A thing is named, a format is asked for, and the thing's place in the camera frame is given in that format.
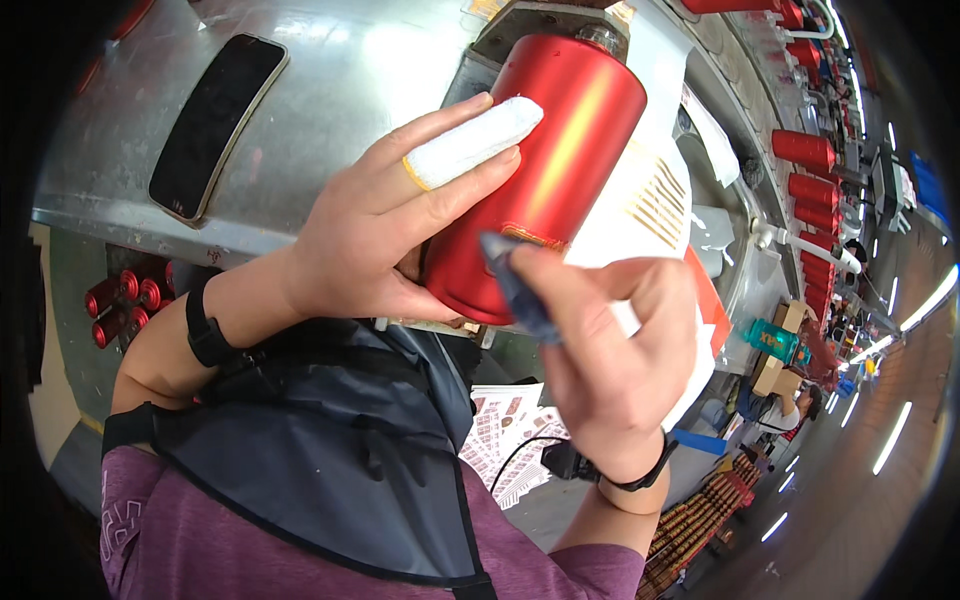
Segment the black phone screen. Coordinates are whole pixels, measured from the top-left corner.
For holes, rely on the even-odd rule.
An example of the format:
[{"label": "black phone screen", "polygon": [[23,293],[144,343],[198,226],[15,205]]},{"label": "black phone screen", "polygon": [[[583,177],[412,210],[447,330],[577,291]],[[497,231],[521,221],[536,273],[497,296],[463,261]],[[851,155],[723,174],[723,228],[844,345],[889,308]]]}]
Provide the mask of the black phone screen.
[{"label": "black phone screen", "polygon": [[200,216],[237,126],[284,63],[286,50],[254,36],[232,37],[180,111],[150,178],[150,198],[184,219]]}]

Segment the black wristband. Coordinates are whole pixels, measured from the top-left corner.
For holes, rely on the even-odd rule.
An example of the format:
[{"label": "black wristband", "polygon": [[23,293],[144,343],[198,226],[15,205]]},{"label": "black wristband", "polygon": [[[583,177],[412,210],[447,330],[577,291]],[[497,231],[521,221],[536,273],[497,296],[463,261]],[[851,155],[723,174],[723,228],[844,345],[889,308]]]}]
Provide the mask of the black wristband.
[{"label": "black wristband", "polygon": [[187,342],[193,355],[205,367],[218,367],[240,353],[224,339],[217,320],[208,319],[204,311],[204,288],[206,281],[186,296]]}]

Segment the forearm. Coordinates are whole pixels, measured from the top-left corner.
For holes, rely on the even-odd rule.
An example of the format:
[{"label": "forearm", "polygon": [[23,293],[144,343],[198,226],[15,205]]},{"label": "forearm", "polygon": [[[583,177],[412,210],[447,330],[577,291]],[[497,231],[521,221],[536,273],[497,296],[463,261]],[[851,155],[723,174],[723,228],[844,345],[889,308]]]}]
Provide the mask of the forearm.
[{"label": "forearm", "polygon": [[[204,312],[216,318],[227,342],[249,348],[302,321],[283,297],[289,247],[271,252],[212,278],[204,290]],[[113,413],[144,401],[181,408],[213,375],[187,342],[186,296],[157,313],[134,338],[120,365]]]},{"label": "forearm", "polygon": [[587,492],[553,550],[588,543],[612,543],[633,548],[646,557],[669,488],[669,465],[663,468],[654,485],[636,492],[624,492],[601,480]]}]

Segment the white plastic pipe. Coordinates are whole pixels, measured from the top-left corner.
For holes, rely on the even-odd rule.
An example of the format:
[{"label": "white plastic pipe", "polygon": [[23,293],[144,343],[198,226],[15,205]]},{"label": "white plastic pipe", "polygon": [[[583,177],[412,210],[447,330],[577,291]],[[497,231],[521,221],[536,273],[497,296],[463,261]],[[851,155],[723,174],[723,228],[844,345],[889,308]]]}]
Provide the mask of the white plastic pipe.
[{"label": "white plastic pipe", "polygon": [[856,256],[848,252],[845,248],[841,249],[843,254],[840,258],[834,258],[833,254],[826,248],[817,246],[812,242],[807,242],[803,238],[791,235],[790,233],[787,233],[786,243],[801,250],[806,250],[814,256],[819,256],[826,260],[826,262],[835,265],[837,269],[850,271],[854,275],[860,275],[860,271],[863,269],[863,266],[860,264],[860,261],[856,259]]},{"label": "white plastic pipe", "polygon": [[831,37],[833,37],[834,32],[836,32],[836,26],[833,24],[833,16],[832,14],[830,14],[830,10],[820,0],[810,0],[810,2],[817,5],[817,8],[820,9],[821,16],[827,20],[827,30],[825,32],[787,31],[786,34],[791,37],[807,37],[809,39],[830,39]]}]

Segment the teal water bottle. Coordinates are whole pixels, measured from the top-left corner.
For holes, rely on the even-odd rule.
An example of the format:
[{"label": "teal water bottle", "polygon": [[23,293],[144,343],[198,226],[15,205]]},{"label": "teal water bottle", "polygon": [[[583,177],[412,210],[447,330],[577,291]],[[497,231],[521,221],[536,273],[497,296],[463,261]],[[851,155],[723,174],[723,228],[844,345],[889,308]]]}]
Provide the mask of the teal water bottle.
[{"label": "teal water bottle", "polygon": [[754,325],[750,327],[747,342],[754,348],[763,350],[783,363],[789,363],[800,339],[796,333],[790,333],[782,327],[767,323],[763,319],[757,319],[754,321]]}]

